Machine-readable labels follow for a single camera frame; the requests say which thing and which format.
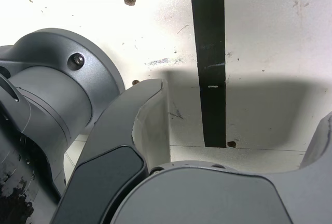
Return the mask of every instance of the scratch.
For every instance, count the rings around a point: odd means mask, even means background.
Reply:
[[[181,30],[179,30],[177,33],[180,33],[180,31],[182,31],[184,28],[186,28],[186,27],[188,27],[189,25],[188,24],[186,24],[185,26],[183,26],[182,27],[182,29]]]
[[[218,63],[218,64],[213,64],[213,65],[209,65],[207,67],[205,67],[204,69],[210,68],[210,67],[218,67],[218,66],[225,66],[225,63]]]
[[[35,179],[35,174],[32,174],[31,179],[30,179],[30,182],[29,182],[29,184],[27,185],[27,188],[25,189],[24,194],[26,193],[26,191],[27,191],[27,189],[29,188],[29,186],[30,186],[32,180],[34,180],[34,179]]]
[[[179,116],[179,115],[176,115],[176,114],[173,114],[173,113],[169,113],[169,114],[176,117],[176,118],[184,119],[181,115]]]
[[[178,117],[178,118],[180,118],[180,119],[184,119],[184,118],[182,117],[180,111],[179,111],[178,108],[176,107],[176,105],[175,105],[174,102],[173,102],[173,105],[174,105],[174,108],[175,108],[175,111],[176,111],[176,115],[174,115],[174,116],[176,116],[176,117]]]
[[[5,158],[2,160],[2,162],[1,162],[1,163],[3,163],[3,162],[6,160],[6,158],[7,158],[7,157],[8,157],[8,155],[9,155],[9,153],[10,153],[10,151],[8,152],[7,156],[5,156]]]
[[[227,78],[227,80],[226,80],[226,84],[228,83],[228,81],[229,81],[229,77],[230,77],[230,75],[228,76],[228,78]]]

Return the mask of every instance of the screw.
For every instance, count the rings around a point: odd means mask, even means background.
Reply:
[[[84,57],[79,53],[74,54],[74,62],[77,65],[83,66],[84,65]]]

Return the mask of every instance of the white panel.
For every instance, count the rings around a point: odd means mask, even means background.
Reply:
[[[83,141],[74,141],[72,145],[67,150],[67,154],[74,165],[76,165],[79,156],[84,148],[85,142]]]
[[[64,167],[64,175],[66,178],[66,181],[69,182],[69,179],[74,171],[74,164],[68,157],[67,153],[64,154],[64,159],[63,159],[63,167]]]
[[[201,160],[253,173],[277,173],[298,169],[304,152],[171,146],[171,160]]]
[[[331,11],[331,0],[225,0],[228,141],[306,150],[332,111]]]
[[[89,135],[78,135],[75,141],[86,141],[88,140]]]

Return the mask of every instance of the black tape strip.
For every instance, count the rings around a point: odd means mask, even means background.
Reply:
[[[226,147],[224,0],[191,0],[206,147]]]

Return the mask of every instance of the bolt head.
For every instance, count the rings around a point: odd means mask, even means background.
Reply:
[[[77,64],[77,65],[84,65],[84,57],[81,55],[81,54],[75,54],[74,55],[74,62]]]

